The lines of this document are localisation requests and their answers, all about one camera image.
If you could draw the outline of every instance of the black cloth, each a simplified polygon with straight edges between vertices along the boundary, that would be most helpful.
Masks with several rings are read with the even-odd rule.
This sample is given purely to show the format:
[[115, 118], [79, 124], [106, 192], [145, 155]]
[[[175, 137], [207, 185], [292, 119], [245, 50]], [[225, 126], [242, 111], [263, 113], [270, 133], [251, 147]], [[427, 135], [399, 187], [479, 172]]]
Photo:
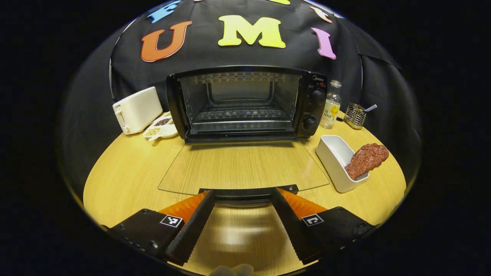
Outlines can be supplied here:
[[[310, 8], [311, 4], [303, 1], [293, 1], [292, 5], [263, 0], [182, 1], [172, 14], [151, 24], [147, 16], [167, 3], [138, 17], [124, 33], [126, 26], [108, 38], [88, 58], [68, 89], [57, 134], [62, 137], [64, 173], [80, 198], [95, 162], [121, 134], [111, 94], [120, 100], [155, 86], [163, 109], [168, 110], [164, 81], [169, 74], [223, 65], [298, 68], [323, 73], [327, 82], [341, 81], [341, 111], [346, 111], [348, 102], [365, 108], [377, 104], [378, 108], [368, 113], [365, 127], [394, 155], [406, 181], [411, 180], [421, 148], [417, 102], [400, 66], [370, 35], [329, 13], [333, 23], [326, 23]], [[238, 46], [219, 46], [223, 22], [218, 17], [223, 15], [241, 15], [251, 24], [261, 17], [280, 20], [279, 31], [286, 47], [263, 47], [257, 42], [259, 38], [253, 45], [243, 40]], [[141, 39], [145, 35], [164, 29], [158, 48], [165, 48], [172, 40], [169, 28], [188, 20], [192, 24], [179, 51], [154, 62], [141, 59]], [[319, 55], [319, 41], [311, 28], [331, 35], [336, 59]]]

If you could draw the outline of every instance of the white toaster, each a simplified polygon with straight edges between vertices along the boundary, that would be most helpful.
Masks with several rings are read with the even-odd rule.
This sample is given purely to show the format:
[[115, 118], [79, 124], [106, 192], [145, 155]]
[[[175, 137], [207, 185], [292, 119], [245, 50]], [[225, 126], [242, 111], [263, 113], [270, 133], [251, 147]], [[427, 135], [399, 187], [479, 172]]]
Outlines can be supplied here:
[[142, 132], [163, 111], [154, 86], [122, 99], [112, 109], [126, 135]]

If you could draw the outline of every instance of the bottle cap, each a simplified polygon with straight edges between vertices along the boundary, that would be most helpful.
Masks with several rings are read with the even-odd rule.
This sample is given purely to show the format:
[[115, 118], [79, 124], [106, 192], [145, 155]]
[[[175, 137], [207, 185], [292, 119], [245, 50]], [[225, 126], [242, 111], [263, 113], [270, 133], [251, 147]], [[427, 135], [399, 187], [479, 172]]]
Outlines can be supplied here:
[[340, 88], [341, 87], [341, 83], [338, 82], [338, 81], [332, 80], [331, 81], [331, 86], [334, 86], [336, 88]]

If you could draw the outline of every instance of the raw steak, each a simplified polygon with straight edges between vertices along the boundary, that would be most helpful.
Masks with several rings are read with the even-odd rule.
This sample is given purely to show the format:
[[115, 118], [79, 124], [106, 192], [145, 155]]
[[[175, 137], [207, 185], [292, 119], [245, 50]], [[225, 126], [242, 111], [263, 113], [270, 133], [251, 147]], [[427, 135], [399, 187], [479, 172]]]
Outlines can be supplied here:
[[366, 144], [351, 158], [346, 166], [346, 172], [351, 179], [356, 180], [364, 173], [369, 172], [382, 164], [389, 157], [389, 151], [383, 145]]

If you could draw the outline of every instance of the glass bottle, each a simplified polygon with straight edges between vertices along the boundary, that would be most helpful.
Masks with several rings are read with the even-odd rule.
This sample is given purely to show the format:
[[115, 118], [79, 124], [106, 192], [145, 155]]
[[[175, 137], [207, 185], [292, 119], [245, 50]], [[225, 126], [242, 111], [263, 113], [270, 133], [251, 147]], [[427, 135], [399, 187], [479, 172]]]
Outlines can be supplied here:
[[332, 80], [331, 86], [326, 96], [326, 105], [324, 112], [322, 113], [321, 122], [319, 125], [325, 129], [332, 129], [334, 122], [341, 106], [341, 83], [339, 81]]

